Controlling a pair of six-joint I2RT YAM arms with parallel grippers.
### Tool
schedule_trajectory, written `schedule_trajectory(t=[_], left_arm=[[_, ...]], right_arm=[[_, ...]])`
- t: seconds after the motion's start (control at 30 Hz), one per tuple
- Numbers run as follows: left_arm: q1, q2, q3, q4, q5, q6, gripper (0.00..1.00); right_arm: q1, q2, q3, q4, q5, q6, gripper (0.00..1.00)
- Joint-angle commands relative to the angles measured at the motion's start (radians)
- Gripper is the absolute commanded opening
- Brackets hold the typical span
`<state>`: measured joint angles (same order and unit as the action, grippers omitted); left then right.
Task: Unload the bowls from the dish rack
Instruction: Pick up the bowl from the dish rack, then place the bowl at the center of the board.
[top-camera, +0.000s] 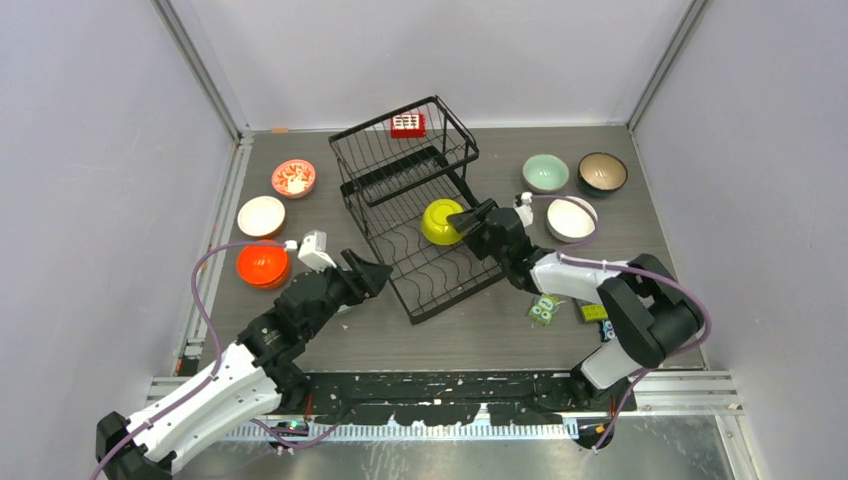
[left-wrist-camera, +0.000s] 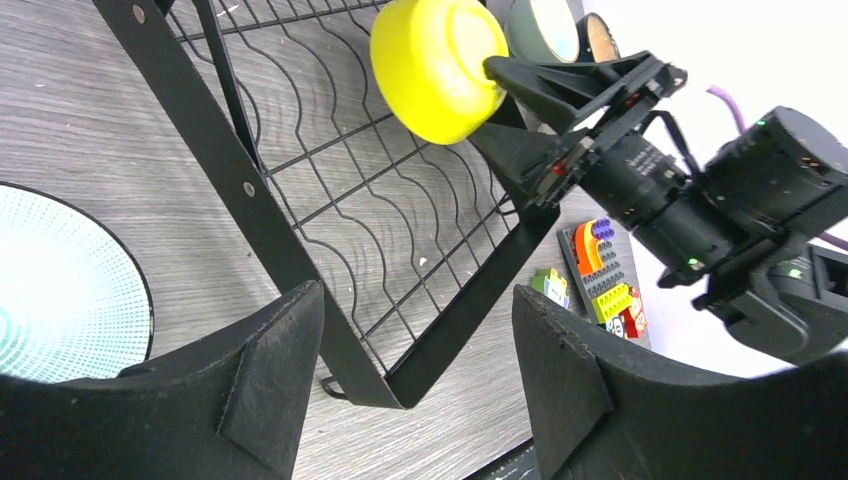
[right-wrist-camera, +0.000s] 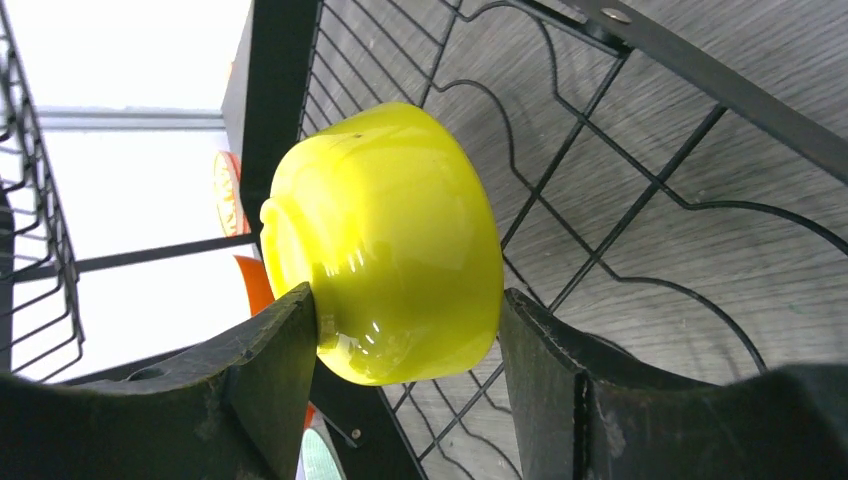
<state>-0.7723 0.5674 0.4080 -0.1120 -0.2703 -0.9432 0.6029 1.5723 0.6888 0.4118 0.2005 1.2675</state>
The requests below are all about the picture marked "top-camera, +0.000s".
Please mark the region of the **yellow-green bowl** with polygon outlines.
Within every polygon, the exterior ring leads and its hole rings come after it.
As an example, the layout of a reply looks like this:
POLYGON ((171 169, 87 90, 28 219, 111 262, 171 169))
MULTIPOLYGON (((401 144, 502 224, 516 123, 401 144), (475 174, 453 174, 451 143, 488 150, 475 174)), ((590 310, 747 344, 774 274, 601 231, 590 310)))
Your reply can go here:
POLYGON ((451 215, 464 212, 464 207, 452 199, 437 199, 431 202, 422 215, 421 232, 432 244, 454 245, 462 240, 462 234, 450 223, 451 215))

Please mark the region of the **celadon bowl with flower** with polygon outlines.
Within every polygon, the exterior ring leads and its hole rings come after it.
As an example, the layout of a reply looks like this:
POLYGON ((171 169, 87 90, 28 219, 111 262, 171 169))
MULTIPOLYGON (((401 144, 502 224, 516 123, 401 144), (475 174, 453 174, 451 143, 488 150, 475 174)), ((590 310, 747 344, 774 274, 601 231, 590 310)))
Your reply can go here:
POLYGON ((524 162, 521 173, 528 188, 540 194, 551 194, 562 190, 571 177, 566 163, 551 154, 537 154, 529 157, 524 162))

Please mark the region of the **black wire dish rack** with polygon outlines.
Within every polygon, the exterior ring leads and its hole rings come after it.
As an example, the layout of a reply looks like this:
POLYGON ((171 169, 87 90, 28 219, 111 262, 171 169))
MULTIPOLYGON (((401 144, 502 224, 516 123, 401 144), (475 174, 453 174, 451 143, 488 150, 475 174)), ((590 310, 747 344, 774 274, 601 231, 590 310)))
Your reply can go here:
POLYGON ((344 204, 390 279, 411 324, 423 323, 504 279, 497 263, 479 260, 463 243, 437 246, 421 232, 426 207, 452 199, 469 209, 481 201, 467 181, 480 156, 474 135, 437 95, 425 97, 331 135, 344 204), (402 113, 427 118, 423 138, 392 139, 402 113))

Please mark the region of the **white ribbed bowl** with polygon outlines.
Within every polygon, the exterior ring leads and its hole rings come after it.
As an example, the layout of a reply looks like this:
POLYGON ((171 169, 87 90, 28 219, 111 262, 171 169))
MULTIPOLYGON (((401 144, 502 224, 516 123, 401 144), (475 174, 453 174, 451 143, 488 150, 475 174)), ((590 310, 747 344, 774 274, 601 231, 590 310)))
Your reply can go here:
POLYGON ((548 231, 565 243, 587 240, 596 231, 598 218, 589 202, 574 196, 553 200, 546 212, 548 231))

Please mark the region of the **white bowl red floral pattern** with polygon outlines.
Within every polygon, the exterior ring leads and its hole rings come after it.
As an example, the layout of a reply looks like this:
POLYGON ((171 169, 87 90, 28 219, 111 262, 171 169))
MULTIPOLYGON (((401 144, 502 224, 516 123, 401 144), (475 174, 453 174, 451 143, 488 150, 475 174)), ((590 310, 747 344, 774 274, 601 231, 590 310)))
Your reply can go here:
POLYGON ((301 198, 314 188, 317 170, 304 159, 282 162, 271 175, 273 189, 286 198, 301 198))

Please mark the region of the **dark blue glazed bowl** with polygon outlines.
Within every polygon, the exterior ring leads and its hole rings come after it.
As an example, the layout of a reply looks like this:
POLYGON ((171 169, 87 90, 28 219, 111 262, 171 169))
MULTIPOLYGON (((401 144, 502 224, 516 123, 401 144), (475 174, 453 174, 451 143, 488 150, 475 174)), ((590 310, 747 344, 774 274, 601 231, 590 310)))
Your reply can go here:
POLYGON ((578 164, 577 187, 591 197, 609 197, 618 192, 628 179, 626 165, 616 156, 605 152, 589 153, 578 164))

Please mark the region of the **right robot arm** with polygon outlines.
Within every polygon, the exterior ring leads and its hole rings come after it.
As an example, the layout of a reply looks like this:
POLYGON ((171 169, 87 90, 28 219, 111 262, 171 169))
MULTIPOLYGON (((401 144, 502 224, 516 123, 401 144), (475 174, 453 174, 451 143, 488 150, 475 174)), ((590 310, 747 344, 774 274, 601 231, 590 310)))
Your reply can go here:
POLYGON ((611 387, 631 374, 645 374, 707 339, 707 308, 655 256, 593 261, 537 246, 525 231, 533 220, 531 201, 524 195, 500 207, 487 200, 446 220, 477 258, 493 259, 514 287, 605 309, 615 337, 570 371, 567 385, 577 406, 598 409, 611 387))

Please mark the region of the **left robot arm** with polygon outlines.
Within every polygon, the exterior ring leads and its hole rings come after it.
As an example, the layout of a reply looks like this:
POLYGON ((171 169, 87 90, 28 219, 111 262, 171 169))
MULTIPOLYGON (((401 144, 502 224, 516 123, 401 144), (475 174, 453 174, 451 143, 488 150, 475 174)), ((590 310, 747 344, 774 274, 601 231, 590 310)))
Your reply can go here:
POLYGON ((276 409, 298 412, 310 390, 295 360, 343 306, 379 295, 393 273, 350 249, 331 264, 293 277, 273 306, 215 361, 152 405, 96 427, 94 478, 169 479, 224 434, 276 409))

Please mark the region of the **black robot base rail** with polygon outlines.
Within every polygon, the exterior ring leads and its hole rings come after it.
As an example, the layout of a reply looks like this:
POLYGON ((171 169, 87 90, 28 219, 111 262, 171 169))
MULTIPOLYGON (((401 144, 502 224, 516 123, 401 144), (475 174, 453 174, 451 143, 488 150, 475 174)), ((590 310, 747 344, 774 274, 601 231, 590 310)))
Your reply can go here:
POLYGON ((547 425, 567 413, 633 411, 629 385, 597 393, 574 386, 566 372, 530 370, 309 373, 275 411, 324 424, 465 426, 487 415, 494 426, 547 425))

